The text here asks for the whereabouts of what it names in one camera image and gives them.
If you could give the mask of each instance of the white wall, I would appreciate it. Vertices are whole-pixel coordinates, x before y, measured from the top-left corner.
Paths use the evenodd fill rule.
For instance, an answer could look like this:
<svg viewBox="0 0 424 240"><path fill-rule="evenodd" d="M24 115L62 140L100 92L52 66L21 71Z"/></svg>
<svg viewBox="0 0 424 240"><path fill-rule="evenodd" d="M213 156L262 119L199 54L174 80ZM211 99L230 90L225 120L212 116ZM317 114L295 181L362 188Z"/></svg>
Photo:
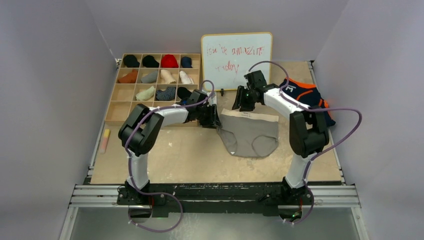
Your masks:
<svg viewBox="0 0 424 240"><path fill-rule="evenodd" d="M0 239L57 239L114 60L83 0L1 0L0 29Z"/></svg>
<svg viewBox="0 0 424 240"><path fill-rule="evenodd" d="M271 32L273 59L314 60L348 0L86 0L116 58L201 51L205 34Z"/></svg>
<svg viewBox="0 0 424 240"><path fill-rule="evenodd" d="M363 113L337 152L373 240L424 236L423 23L420 0L350 0L314 64L331 105ZM357 117L333 114L338 140Z"/></svg>

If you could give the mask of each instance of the whiteboard frame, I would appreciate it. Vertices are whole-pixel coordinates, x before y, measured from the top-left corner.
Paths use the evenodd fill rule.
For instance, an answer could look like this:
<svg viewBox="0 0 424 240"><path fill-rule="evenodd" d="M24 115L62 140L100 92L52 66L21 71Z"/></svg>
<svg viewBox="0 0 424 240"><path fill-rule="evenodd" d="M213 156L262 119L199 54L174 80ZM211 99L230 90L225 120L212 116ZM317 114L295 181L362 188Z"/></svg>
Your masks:
<svg viewBox="0 0 424 240"><path fill-rule="evenodd" d="M274 36L269 31L262 31L262 32L240 32L240 33L217 33L217 34L205 34L200 39L200 48L201 48L201 75L203 77L203 81L205 80L205 60L203 59L203 38L209 37L209 36L231 36L231 35L253 35L253 34L269 34L271 35L271 54L269 61L273 60L273 44L274 44ZM271 64L269 65L269 74L268 74L268 81L271 82ZM205 89L206 91L210 91L209 89L206 89L206 87L203 86L203 82L200 86L202 89ZM231 88L231 89L224 89L224 91L236 91L237 88Z"/></svg>

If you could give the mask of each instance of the orange trim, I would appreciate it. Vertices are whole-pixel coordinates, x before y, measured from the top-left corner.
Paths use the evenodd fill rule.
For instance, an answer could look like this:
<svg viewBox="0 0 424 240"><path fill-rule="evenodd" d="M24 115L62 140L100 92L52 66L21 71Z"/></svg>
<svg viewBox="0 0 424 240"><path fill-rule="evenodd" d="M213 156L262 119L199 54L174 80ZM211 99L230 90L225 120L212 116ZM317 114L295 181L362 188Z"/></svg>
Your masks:
<svg viewBox="0 0 424 240"><path fill-rule="evenodd" d="M312 93L312 92L313 92L313 90L305 91L305 92L303 92L303 93L299 94L299 96L297 96L296 100L297 100L297 101L299 101L299 99L300 99L303 95L306 95L306 94L309 94L309 93Z"/></svg>
<svg viewBox="0 0 424 240"><path fill-rule="evenodd" d="M329 104L328 104L328 102L326 101L326 100L324 100L324 106L325 106L325 108L326 109L328 109L330 106L329 106ZM327 111L327 113L328 113L328 115L330 116L330 118L333 118L332 116L331 116L331 114L330 114L330 111Z"/></svg>
<svg viewBox="0 0 424 240"><path fill-rule="evenodd" d="M314 84L308 84L308 83L303 83L303 82L298 82L293 80L292 78L289 78L290 82L293 82L295 84L297 84L299 87L304 88L304 89L313 89L316 88L317 86L315 86Z"/></svg>

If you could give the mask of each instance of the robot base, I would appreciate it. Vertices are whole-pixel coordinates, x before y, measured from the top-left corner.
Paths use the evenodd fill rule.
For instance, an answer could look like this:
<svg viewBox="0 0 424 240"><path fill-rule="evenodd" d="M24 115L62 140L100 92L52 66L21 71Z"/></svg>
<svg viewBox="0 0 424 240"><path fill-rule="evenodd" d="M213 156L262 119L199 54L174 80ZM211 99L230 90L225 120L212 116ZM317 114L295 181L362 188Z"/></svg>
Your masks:
<svg viewBox="0 0 424 240"><path fill-rule="evenodd" d="M185 213L262 214L266 217L291 218L299 209L279 209L279 206L299 206L301 199L303 205L310 205L312 193L305 187L284 192L287 186L285 179L282 182L266 183L150 183L142 191L174 195L180 200ZM128 183L118 188L118 192L118 205L130 208L152 205L154 218L166 218L169 213L180 212L176 201L166 195L144 196ZM150 217L147 213L133 214L135 217Z"/></svg>

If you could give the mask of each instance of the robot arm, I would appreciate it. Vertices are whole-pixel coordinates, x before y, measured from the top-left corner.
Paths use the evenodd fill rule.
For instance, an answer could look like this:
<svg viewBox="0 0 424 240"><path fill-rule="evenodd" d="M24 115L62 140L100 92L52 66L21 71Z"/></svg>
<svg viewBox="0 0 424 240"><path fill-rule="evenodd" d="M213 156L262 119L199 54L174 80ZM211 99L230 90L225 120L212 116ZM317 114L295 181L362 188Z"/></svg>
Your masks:
<svg viewBox="0 0 424 240"><path fill-rule="evenodd" d="M144 128L140 127L137 129L129 142L128 149L131 153L131 171L135 185L131 181L131 176L127 178L125 185L129 184L133 188L142 189L149 183L147 174L148 153L153 148L162 127L194 120L198 120L204 128L216 129L221 126L215 104L209 105L208 102L205 102L201 105L191 106L207 98L204 92L199 90L190 92L186 88L180 87L177 94L181 102L171 107L160 109L159 107L149 108L143 104L136 105L120 128L118 137L121 139L122 146L124 147L142 118L153 109L159 109L147 118Z"/></svg>
<svg viewBox="0 0 424 240"><path fill-rule="evenodd" d="M302 110L299 106L305 108L310 108L310 106L300 103L282 92L285 97L294 101L297 105L284 100L280 95L280 88L275 84L267 84L260 70L250 72L244 77L247 84L246 86L238 86L232 109L253 111L255 103L261 103L276 110L289 120L289 142L295 154L283 183L287 186L286 192L290 192L290 189L303 187L312 164L311 158L316 153L322 152L324 146L330 140L324 114ZM307 129L306 123L312 125L312 127Z"/></svg>

